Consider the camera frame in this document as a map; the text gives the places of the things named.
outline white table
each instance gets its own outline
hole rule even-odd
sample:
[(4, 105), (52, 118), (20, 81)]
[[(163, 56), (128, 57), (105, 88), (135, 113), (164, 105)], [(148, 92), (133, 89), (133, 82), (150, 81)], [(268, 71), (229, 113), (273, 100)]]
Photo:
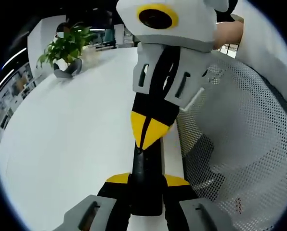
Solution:
[[(54, 75), (20, 104), (0, 143), (0, 177), (29, 229), (50, 231), (66, 211), (131, 172), (130, 112), (136, 48), (103, 51), (97, 67), (72, 80)], [(164, 138), (166, 173), (183, 177), (176, 125)], [(132, 216), (128, 230), (168, 230), (164, 215)]]

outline potted plant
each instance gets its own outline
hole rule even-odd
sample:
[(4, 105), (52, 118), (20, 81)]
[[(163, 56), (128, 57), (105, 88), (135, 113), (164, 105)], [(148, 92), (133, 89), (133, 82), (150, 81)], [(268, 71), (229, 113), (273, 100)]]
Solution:
[[(38, 63), (41, 67), (44, 62), (49, 63), (57, 77), (72, 77), (73, 73), (80, 72), (79, 57), (82, 55), (83, 47), (89, 45), (94, 36), (89, 27), (74, 25), (68, 32), (63, 33), (63, 37), (57, 37), (48, 45), (44, 54), (39, 57)], [(55, 63), (60, 59), (67, 63), (68, 68), (64, 71)]]

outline black circular lens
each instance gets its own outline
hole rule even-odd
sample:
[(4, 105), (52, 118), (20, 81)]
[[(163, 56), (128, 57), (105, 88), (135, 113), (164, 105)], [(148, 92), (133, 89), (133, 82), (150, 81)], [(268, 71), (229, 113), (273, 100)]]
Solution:
[(167, 29), (172, 25), (171, 17), (159, 10), (144, 10), (139, 13), (139, 20), (153, 29)]

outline gray plant pot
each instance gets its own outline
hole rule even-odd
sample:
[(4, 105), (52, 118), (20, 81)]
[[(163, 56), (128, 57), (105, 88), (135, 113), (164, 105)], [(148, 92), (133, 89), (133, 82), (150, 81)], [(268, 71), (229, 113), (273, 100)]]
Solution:
[(82, 60), (74, 60), (66, 70), (60, 70), (57, 64), (53, 64), (53, 73), (57, 78), (73, 78), (73, 76), (78, 75), (82, 68)]

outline hand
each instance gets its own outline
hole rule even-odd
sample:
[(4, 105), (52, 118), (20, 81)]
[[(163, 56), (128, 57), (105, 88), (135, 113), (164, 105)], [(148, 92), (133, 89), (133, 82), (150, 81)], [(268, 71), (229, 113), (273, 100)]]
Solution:
[(243, 35), (243, 23), (223, 22), (216, 24), (214, 49), (219, 49), (225, 44), (239, 44)]

